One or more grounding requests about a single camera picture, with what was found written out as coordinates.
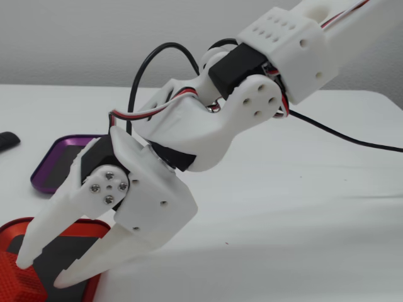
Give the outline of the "white moving gripper finger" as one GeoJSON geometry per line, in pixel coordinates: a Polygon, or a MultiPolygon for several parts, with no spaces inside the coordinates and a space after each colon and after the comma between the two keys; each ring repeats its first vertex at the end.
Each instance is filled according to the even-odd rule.
{"type": "Polygon", "coordinates": [[[53,239],[82,216],[94,220],[124,199],[127,170],[110,139],[93,139],[74,159],[69,175],[26,229],[16,265],[26,269],[53,239]]]}

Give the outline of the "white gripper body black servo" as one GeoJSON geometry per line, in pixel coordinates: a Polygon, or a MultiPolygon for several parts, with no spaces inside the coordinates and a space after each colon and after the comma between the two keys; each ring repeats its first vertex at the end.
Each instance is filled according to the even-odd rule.
{"type": "Polygon", "coordinates": [[[151,146],[143,146],[117,126],[90,141],[80,153],[81,178],[102,172],[115,198],[115,225],[92,251],[153,251],[168,243],[197,213],[186,186],[163,164],[151,146]]]}

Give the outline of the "white fixed gripper finger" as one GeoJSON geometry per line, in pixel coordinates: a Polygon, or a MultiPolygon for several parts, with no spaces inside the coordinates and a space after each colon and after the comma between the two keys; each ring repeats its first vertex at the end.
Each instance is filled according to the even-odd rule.
{"type": "Polygon", "coordinates": [[[151,250],[152,245],[140,235],[115,224],[81,258],[57,276],[54,286],[68,288],[151,250]]]}

